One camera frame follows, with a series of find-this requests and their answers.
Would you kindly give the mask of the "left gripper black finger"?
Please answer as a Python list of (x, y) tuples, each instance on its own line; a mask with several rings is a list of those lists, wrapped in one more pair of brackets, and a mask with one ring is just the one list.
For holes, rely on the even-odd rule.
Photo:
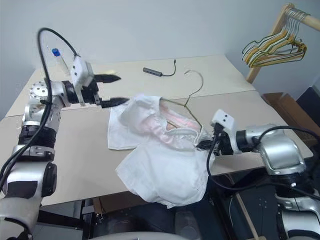
[(103, 84), (113, 83), (122, 79), (115, 74), (95, 74), (93, 78), (97, 83)]
[(122, 105), (129, 101), (129, 98), (127, 97), (113, 97), (109, 100), (101, 100), (101, 107), (104, 108), (112, 108), (119, 105)]

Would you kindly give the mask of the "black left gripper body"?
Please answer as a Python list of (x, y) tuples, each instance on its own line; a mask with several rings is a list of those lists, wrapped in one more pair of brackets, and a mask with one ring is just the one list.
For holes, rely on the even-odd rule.
[(100, 82), (101, 78), (99, 74), (95, 74), (93, 76), (92, 81), (88, 86), (83, 86), (81, 93), (83, 97), (83, 101), (88, 104), (95, 104), (97, 106), (101, 105), (101, 98), (98, 94), (99, 92), (99, 87), (98, 83)]

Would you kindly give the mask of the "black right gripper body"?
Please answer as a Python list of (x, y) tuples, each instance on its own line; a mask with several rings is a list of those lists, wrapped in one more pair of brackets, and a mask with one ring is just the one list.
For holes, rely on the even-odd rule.
[(213, 153), (215, 156), (231, 156), (234, 154), (229, 135), (226, 132), (214, 134), (213, 136), (215, 140)]

